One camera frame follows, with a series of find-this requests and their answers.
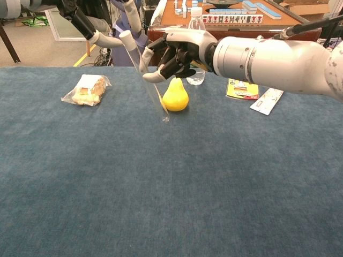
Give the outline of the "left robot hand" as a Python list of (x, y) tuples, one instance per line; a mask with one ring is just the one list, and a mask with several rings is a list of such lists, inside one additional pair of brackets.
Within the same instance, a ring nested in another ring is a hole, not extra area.
[(22, 7), (31, 12), (56, 7), (88, 42), (103, 48), (123, 46), (120, 39), (104, 35), (111, 31), (106, 1), (1, 1), (1, 18), (18, 18)]

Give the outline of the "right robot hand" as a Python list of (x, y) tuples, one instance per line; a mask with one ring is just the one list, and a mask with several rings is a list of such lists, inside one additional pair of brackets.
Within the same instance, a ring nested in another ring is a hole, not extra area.
[(196, 74), (191, 66), (213, 72), (213, 56), (218, 40), (208, 31), (186, 28), (169, 28), (162, 37), (150, 43), (144, 50), (143, 60), (149, 62), (155, 52), (165, 50), (153, 73), (143, 78), (150, 83), (163, 82), (173, 75), (187, 78)]

